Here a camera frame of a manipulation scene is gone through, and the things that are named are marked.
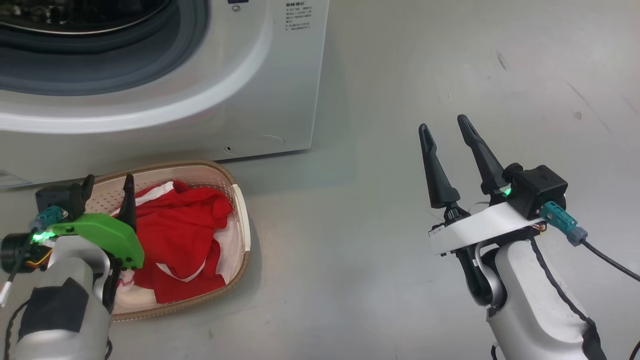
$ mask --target gray floor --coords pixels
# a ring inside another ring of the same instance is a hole
[[[421,122],[461,205],[485,200],[459,113],[503,165],[563,176],[591,242],[639,271],[639,20],[635,0],[334,0],[313,149],[226,164],[253,221],[243,282],[206,306],[114,324],[113,359],[489,359],[484,311],[427,238],[441,211],[428,205]],[[33,216],[32,193],[0,193],[3,233]],[[640,284],[557,231],[540,244],[609,359],[626,359]],[[14,300],[33,283],[19,280]]]

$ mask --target washing machine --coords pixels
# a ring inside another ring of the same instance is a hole
[[[0,0],[0,187],[311,146],[329,0]]]

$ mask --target green light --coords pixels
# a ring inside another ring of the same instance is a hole
[[[42,243],[46,239],[52,238],[54,236],[56,236],[54,233],[48,233],[48,232],[45,231],[44,233],[34,234],[31,239],[35,243]]]

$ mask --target washing machine door opening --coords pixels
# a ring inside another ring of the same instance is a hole
[[[98,95],[167,75],[198,49],[206,0],[0,0],[0,90]]]

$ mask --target red clothing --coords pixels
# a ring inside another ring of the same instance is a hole
[[[137,206],[138,239],[145,262],[135,272],[135,284],[153,289],[158,304],[224,287],[225,280],[216,274],[220,245],[213,236],[216,229],[227,227],[232,211],[224,193],[212,188],[191,189],[180,181],[174,181],[166,194]],[[174,277],[162,270],[159,265],[163,264]],[[179,280],[193,276],[186,282]]]

